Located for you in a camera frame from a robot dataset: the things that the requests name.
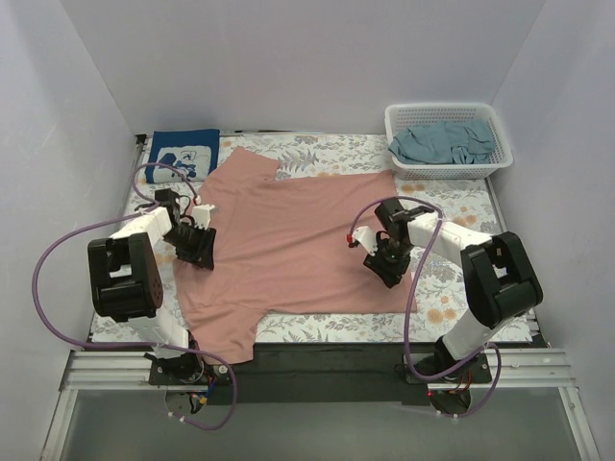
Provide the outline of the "pink t shirt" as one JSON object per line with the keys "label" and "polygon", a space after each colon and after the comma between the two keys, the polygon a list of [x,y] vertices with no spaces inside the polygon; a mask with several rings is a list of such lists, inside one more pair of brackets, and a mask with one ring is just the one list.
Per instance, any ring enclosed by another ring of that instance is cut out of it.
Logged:
{"label": "pink t shirt", "polygon": [[279,164],[235,149],[203,183],[214,207],[214,267],[176,261],[184,320],[209,361],[250,361],[260,319],[290,314],[399,313],[410,305],[411,277],[387,287],[351,249],[353,222],[376,228],[365,212],[395,194],[390,171],[277,179]]}

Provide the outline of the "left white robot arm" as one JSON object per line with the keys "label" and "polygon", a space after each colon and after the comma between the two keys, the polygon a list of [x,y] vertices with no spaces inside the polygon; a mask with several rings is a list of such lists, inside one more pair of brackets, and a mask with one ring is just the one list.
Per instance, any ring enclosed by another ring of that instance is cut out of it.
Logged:
{"label": "left white robot arm", "polygon": [[181,262],[213,269],[216,229],[210,220],[215,206],[196,198],[191,211],[183,213],[180,195],[171,189],[157,191],[155,204],[114,234],[87,245],[92,301],[99,316],[127,325],[151,345],[148,358],[160,373],[192,384],[203,378],[205,362],[192,352],[192,333],[162,307],[154,248],[163,241]]}

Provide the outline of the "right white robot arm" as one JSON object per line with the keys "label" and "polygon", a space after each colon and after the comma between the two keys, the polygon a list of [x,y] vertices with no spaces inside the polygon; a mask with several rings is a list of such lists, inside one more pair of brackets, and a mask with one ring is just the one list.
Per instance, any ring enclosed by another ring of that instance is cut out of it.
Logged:
{"label": "right white robot arm", "polygon": [[384,285],[398,285],[410,265],[412,249],[423,250],[416,269],[437,254],[461,269],[467,311],[435,343],[432,355],[413,362],[404,349],[409,372],[423,381],[456,381],[470,363],[492,348],[492,337],[513,319],[542,303],[544,295],[520,237],[505,231],[497,235],[469,230],[446,220],[443,210],[423,200],[412,209],[404,196],[371,203],[381,228],[378,231],[352,222],[349,247],[366,252],[365,267]]}

